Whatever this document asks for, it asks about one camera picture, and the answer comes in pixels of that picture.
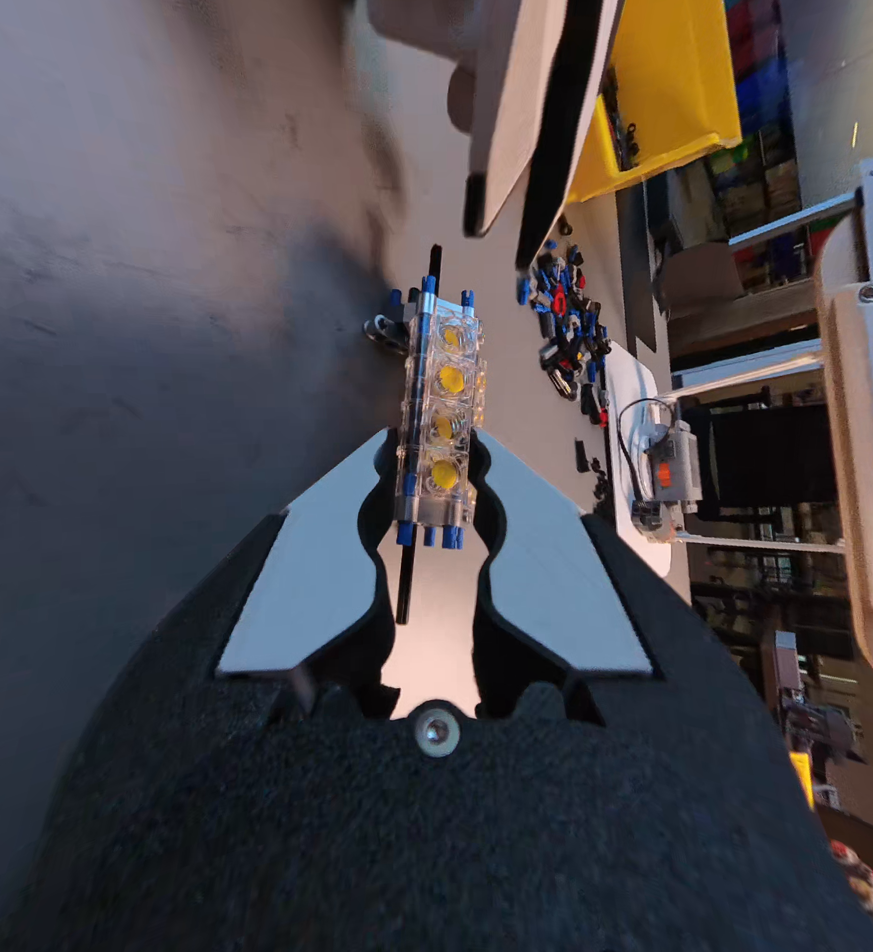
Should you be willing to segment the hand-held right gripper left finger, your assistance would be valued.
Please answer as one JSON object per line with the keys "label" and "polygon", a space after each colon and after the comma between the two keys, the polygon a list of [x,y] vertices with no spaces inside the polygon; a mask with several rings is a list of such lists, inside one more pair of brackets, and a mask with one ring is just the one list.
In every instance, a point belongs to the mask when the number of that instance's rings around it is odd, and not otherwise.
{"label": "hand-held right gripper left finger", "polygon": [[216,674],[285,674],[328,647],[371,607],[373,557],[359,511],[378,486],[384,428],[282,511],[283,521],[240,609]]}

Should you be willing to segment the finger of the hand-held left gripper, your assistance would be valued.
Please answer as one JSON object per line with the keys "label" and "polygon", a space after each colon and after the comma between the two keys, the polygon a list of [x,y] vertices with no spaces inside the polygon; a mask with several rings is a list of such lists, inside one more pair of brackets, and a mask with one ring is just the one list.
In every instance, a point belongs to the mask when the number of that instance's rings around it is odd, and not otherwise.
{"label": "finger of the hand-held left gripper", "polygon": [[623,1],[568,1],[543,101],[518,235],[515,268],[527,270],[559,219],[591,125]]}
{"label": "finger of the hand-held left gripper", "polygon": [[529,179],[566,3],[474,3],[467,237],[487,234],[523,174]]}

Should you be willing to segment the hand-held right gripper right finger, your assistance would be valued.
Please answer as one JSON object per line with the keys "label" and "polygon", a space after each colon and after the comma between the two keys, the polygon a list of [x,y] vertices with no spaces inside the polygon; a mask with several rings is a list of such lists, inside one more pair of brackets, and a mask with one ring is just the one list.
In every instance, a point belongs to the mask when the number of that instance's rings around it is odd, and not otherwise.
{"label": "hand-held right gripper right finger", "polygon": [[472,446],[491,618],[567,673],[652,676],[582,508],[487,431],[477,430]]}

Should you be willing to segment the clear brick engine assembly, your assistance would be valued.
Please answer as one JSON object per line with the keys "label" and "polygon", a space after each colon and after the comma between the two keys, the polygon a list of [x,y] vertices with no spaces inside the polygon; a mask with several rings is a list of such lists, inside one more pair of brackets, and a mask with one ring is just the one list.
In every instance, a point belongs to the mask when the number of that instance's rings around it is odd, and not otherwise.
{"label": "clear brick engine assembly", "polygon": [[459,303],[439,294],[442,246],[433,244],[428,272],[407,295],[392,289],[382,313],[363,323],[373,342],[405,358],[395,484],[396,542],[402,547],[395,623],[409,620],[418,543],[464,547],[477,490],[469,477],[471,441],[485,411],[487,365],[475,294]]}

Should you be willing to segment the grey desk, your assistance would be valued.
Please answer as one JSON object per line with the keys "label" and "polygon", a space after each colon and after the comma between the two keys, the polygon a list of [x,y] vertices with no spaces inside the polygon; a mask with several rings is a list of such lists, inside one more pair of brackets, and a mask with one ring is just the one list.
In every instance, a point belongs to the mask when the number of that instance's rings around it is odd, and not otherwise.
{"label": "grey desk", "polygon": [[462,234],[453,66],[364,2],[0,2],[0,917],[114,678],[267,514],[395,424],[362,324],[476,292],[488,429],[580,506],[594,429]]}

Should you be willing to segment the yellow plastic bin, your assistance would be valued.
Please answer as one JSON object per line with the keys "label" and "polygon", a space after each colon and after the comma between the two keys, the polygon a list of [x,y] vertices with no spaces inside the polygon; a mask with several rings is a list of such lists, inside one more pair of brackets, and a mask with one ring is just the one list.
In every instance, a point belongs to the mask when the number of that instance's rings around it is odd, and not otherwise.
{"label": "yellow plastic bin", "polygon": [[625,2],[610,56],[616,104],[600,94],[566,203],[581,204],[742,139],[720,1]]}

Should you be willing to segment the pile of black pins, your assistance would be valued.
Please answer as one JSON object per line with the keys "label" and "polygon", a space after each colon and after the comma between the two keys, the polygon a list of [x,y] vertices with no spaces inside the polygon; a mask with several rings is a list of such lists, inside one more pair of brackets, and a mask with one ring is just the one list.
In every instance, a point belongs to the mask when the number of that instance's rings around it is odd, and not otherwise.
{"label": "pile of black pins", "polygon": [[583,475],[590,474],[594,479],[594,514],[606,523],[613,525],[616,516],[610,473],[595,455],[588,453],[582,440],[575,439],[573,441],[573,449],[576,471]]}

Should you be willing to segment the grey motor brick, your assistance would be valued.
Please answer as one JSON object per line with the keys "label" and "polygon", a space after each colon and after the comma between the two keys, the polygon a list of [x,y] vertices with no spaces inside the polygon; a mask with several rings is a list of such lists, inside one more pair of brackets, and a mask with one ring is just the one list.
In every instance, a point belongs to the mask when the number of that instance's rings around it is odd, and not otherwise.
{"label": "grey motor brick", "polygon": [[633,526],[649,541],[672,541],[703,498],[696,436],[687,422],[676,419],[656,424],[654,434],[635,447]]}

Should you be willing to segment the shelf of coloured bins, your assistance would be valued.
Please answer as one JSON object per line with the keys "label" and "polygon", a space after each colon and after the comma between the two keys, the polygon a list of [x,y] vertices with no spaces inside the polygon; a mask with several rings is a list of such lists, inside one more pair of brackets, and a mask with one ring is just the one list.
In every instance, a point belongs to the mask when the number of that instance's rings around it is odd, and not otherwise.
{"label": "shelf of coloured bins", "polygon": [[[740,142],[704,160],[727,238],[764,229],[811,202],[803,196],[780,4],[724,2]],[[743,292],[763,292],[811,276],[847,210],[794,224],[732,251]]]}

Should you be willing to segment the pile of mixed brick parts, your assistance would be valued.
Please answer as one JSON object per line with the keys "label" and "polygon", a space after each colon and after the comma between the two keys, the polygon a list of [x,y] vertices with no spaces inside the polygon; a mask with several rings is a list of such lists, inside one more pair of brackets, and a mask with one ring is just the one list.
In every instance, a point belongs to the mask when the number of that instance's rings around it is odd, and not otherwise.
{"label": "pile of mixed brick parts", "polygon": [[592,425],[605,430],[611,340],[600,320],[601,303],[587,294],[583,264],[573,226],[562,213],[534,263],[518,272],[516,300],[537,317],[542,338],[538,364],[558,396],[578,405]]}

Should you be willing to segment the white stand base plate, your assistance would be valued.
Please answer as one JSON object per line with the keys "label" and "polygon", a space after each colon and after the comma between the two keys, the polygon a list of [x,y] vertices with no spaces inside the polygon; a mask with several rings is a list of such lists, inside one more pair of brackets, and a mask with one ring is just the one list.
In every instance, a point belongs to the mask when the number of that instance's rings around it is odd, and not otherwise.
{"label": "white stand base plate", "polygon": [[607,358],[606,389],[610,401],[607,448],[609,452],[615,528],[625,541],[660,578],[672,568],[672,550],[677,536],[669,542],[649,541],[632,522],[632,504],[637,494],[633,459],[636,445],[652,436],[658,423],[669,425],[681,419],[674,400],[662,398],[655,379],[644,364],[621,349],[613,349]]}

